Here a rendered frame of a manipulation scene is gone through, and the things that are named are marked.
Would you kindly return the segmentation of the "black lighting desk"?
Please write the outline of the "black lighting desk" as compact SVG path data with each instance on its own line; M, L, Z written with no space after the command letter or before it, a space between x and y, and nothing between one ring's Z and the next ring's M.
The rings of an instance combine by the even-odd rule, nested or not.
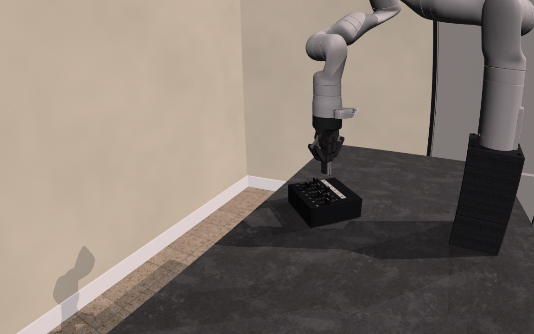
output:
M362 198L335 177L289 184L288 202L310 228L358 218L362 213Z

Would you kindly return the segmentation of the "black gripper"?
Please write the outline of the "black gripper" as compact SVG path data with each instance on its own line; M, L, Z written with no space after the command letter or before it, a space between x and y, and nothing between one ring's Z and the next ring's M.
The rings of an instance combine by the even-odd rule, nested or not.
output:
M343 127L343 120L313 116L313 127L316 130L314 142L308 148L314 158L321 161L322 175L328 177L332 173L332 161L337 158L344 142L337 130Z

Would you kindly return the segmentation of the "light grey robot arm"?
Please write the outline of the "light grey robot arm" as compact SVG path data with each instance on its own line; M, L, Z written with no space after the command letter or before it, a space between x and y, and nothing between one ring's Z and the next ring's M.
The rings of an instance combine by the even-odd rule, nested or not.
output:
M483 95L477 143L495 150L517 150L524 108L521 106L526 58L521 36L534 27L534 6L528 0L401 0L419 16L446 23L481 26L484 55ZM325 61L313 75L313 116L339 120L359 116L343 108L341 78L347 46L365 32L401 11L400 0L369 0L373 14L348 13L334 25L313 34L306 53Z

